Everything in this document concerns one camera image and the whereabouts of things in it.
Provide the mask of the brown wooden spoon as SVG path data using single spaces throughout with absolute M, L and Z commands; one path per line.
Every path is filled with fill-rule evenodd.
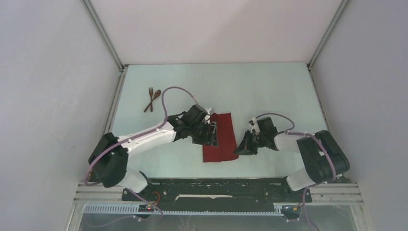
M 156 90 L 156 91 L 154 91 L 154 96 L 153 96 L 153 102 L 157 99 L 157 98 L 159 98 L 159 96 L 161 96 L 161 90 Z M 144 109 L 144 113 L 146 113 L 148 110 L 150 110 L 150 109 L 148 109 L 148 105 L 146 106 L 146 108 Z

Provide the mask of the brown wooden fork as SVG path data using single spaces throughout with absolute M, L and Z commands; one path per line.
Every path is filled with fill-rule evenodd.
M 148 109 L 150 109 L 150 111 L 152 112 L 152 111 L 153 111 L 153 109 L 152 109 L 152 102 L 153 102 L 153 96 L 154 96 L 153 87 L 150 87 L 150 88 L 149 88 L 149 96 L 150 96 L 150 103 L 149 103 L 149 105 L 148 105 Z

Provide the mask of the red cloth napkin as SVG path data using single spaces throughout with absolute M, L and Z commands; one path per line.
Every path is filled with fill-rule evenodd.
M 203 146 L 203 162 L 218 163 L 223 161 L 233 161 L 239 158 L 234 153 L 237 148 L 231 113 L 214 113 L 211 122 L 217 122 L 218 147 Z

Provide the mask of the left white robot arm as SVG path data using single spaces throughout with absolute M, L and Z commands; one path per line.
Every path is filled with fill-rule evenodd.
M 152 148 L 187 137 L 198 138 L 211 128 L 213 112 L 207 108 L 195 113 L 168 115 L 148 129 L 124 136 L 104 134 L 90 155 L 88 173 L 93 172 L 105 188 L 127 188 L 140 200 L 151 197 L 152 187 L 144 172 L 130 166 L 130 161 Z

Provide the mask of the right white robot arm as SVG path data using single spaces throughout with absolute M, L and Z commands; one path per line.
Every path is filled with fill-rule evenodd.
M 292 201 L 299 190 L 334 180 L 350 169 L 350 163 L 338 143 L 327 130 L 314 134 L 277 131 L 273 128 L 245 132 L 235 149 L 238 155 L 256 155 L 259 148 L 299 153 L 304 167 L 284 177 L 280 196 Z

